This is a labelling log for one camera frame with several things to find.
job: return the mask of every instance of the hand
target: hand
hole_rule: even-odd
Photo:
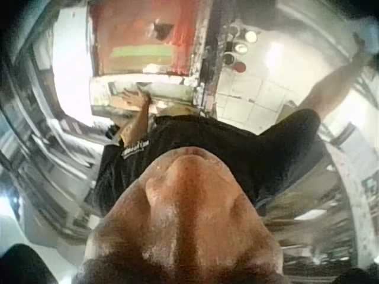
[[[137,93],[132,93],[124,89],[124,92],[121,93],[121,97],[128,105],[139,108],[148,107],[152,101],[150,95],[142,92],[140,88],[138,88]]]
[[[365,41],[360,39],[357,34],[354,34],[354,40],[358,46],[358,51],[353,56],[352,61],[355,64],[366,66],[372,60],[372,55],[365,52]]]

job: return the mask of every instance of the green stripe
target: green stripe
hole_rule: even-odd
[[[126,56],[172,56],[172,47],[168,44],[124,46],[112,50],[111,57]]]

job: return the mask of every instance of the red painting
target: red painting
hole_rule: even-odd
[[[164,73],[188,75],[197,7],[198,0],[106,0],[94,5],[98,74],[141,73],[155,64],[164,66]]]

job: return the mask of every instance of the white tile floor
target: white tile floor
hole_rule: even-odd
[[[296,38],[243,27],[261,33],[256,43],[247,43],[246,55],[234,54],[246,64],[246,72],[223,68],[217,88],[217,116],[220,121],[260,134],[275,124],[284,104],[292,101],[299,105],[312,86],[335,66]],[[346,123],[327,120],[334,134],[339,134]]]

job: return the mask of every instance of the black t-shirt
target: black t-shirt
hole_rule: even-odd
[[[314,143],[320,118],[309,109],[297,111],[261,135],[189,115],[158,117],[156,123],[136,145],[105,146],[94,192],[102,215],[151,162],[169,150],[188,146],[221,159],[251,202],[260,207],[288,188],[288,181],[298,174]]]

